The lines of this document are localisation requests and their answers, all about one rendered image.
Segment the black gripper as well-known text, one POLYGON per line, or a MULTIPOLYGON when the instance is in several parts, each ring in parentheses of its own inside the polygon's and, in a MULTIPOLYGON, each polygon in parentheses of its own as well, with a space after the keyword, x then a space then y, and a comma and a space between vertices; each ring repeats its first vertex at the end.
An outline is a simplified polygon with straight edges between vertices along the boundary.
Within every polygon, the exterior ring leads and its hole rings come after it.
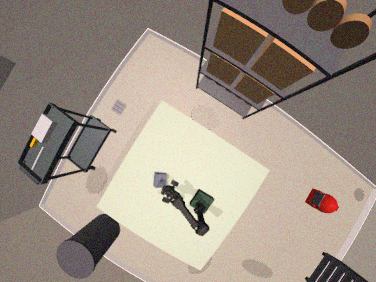
MULTIPOLYGON (((173 188, 173 189, 175 189, 175 187, 174 186, 178 186, 178 184, 179 184, 179 182, 177 182, 177 181, 175 181, 175 180, 173 180, 172 179, 172 181, 170 182, 170 184, 172 184, 173 186, 170 186, 171 188, 173 188)), ((167 194, 166 194, 167 195, 167 194)), ((162 199, 162 201, 164 202, 164 203, 167 203, 167 204, 169 204, 170 203, 170 200, 169 200, 169 197, 171 197, 170 195, 167 195, 167 197, 163 197, 163 199, 162 199)))

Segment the grey sloped panel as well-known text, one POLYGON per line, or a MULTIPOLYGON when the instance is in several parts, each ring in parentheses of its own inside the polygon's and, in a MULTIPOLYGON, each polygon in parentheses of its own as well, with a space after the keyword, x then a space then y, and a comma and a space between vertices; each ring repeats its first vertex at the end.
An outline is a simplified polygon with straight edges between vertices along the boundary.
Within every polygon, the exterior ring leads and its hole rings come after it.
POLYGON ((163 188, 164 186, 166 186, 166 180, 167 180, 166 173, 160 173, 158 171, 155 171, 153 187, 163 188))

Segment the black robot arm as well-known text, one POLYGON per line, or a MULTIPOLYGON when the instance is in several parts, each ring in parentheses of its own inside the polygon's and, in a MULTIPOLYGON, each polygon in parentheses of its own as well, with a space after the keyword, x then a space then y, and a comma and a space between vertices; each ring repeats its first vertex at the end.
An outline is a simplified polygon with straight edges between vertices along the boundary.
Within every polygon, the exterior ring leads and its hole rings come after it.
POLYGON ((176 192, 173 188, 171 188, 169 185, 166 185, 163 187, 161 191, 162 195, 170 195, 169 198, 171 204, 176 207, 176 209, 180 210, 180 212, 184 215, 186 220, 190 223, 191 227, 195 230, 195 233, 197 235, 205 235, 209 230, 209 225, 205 223, 204 217, 203 217, 203 211, 205 209, 205 206, 202 204, 202 202, 198 201, 196 203, 196 208, 194 209, 195 214, 198 215, 197 220, 193 216, 193 214, 190 213, 188 208, 185 206, 185 202, 183 200, 183 197, 176 192), (174 200, 173 200, 174 199, 174 200))

